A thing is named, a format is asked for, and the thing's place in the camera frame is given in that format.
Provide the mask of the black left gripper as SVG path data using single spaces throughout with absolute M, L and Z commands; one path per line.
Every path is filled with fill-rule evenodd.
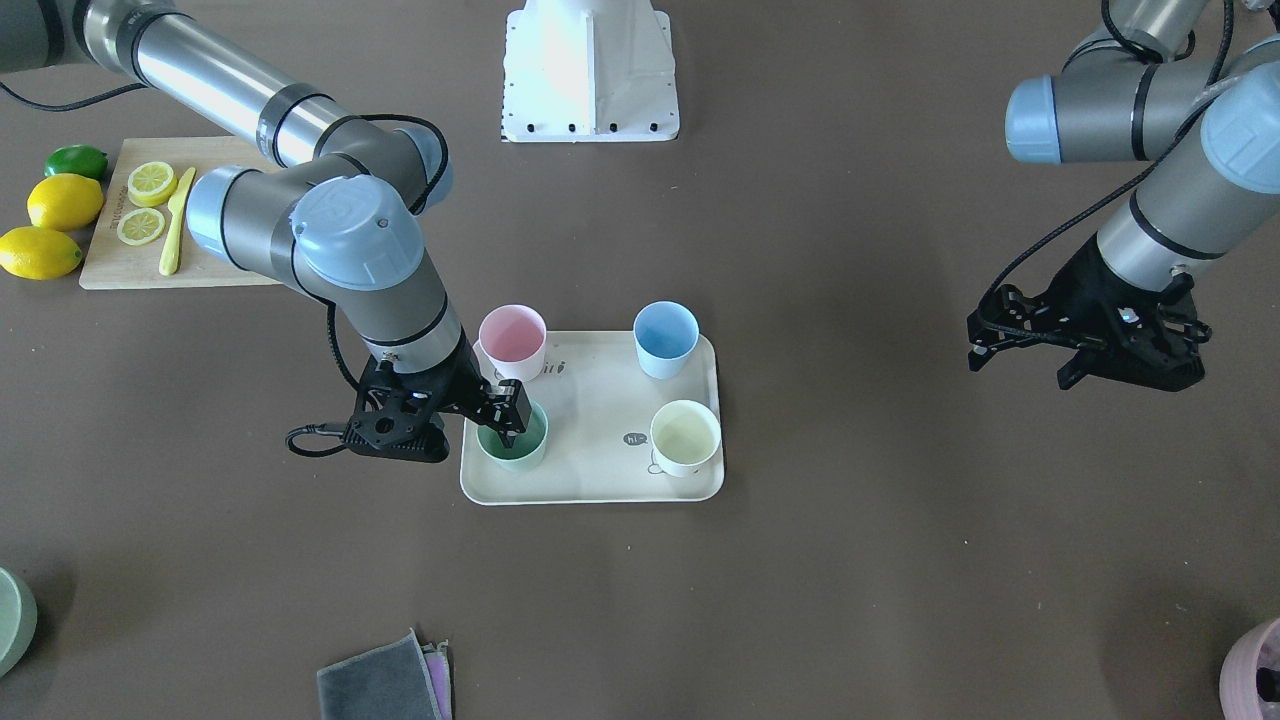
M 1201 345 L 1211 328 L 1190 295 L 1194 278 L 1176 272 L 1162 290 L 1147 291 L 1116 275 L 1091 240 L 1036 297 L 1001 284 L 966 319 L 969 368 L 997 352 L 1036 345 L 1074 350 L 1057 372 L 1061 389 L 1087 375 L 1178 392 L 1204 378 Z

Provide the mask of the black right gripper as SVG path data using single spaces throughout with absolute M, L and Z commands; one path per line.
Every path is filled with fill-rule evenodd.
M 532 407 L 521 380 L 493 386 L 485 379 L 472 346 L 462 338 L 442 364 L 420 373 L 369 360 L 344 447 L 369 457 L 442 462 L 451 452 L 443 413 L 490 428 L 504 448 L 513 448 L 529 429 Z

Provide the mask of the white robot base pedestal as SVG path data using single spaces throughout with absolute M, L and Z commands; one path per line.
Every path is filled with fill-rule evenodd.
M 669 15 L 649 1 L 527 1 L 506 18 L 503 69 L 506 142 L 678 137 Z

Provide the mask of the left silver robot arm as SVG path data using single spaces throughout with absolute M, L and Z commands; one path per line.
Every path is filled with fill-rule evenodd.
M 1192 297 L 1220 258 L 1277 214 L 1279 45 L 1190 59 L 1202 1 L 1105 1 L 1055 76 L 1021 82 L 1005 117 L 1024 163 L 1146 161 L 1123 205 L 1037 296 L 998 275 L 966 320 L 968 364 L 1036 345 L 1074 351 L 1062 389 L 1096 375 L 1176 392 L 1204 377 L 1211 329 Z

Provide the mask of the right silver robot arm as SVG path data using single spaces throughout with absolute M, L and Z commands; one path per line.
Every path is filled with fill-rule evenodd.
M 357 115 L 169 1 L 5 1 L 3 70 L 93 63 L 253 143 L 276 172 L 221 167 L 195 182 L 186 224 L 205 251 L 342 314 L 370 352 L 348 420 L 307 425 L 371 457 L 439 462 L 442 414 L 509 447 L 532 409 L 489 382 L 428 255 L 419 215 L 449 179 L 440 131 Z

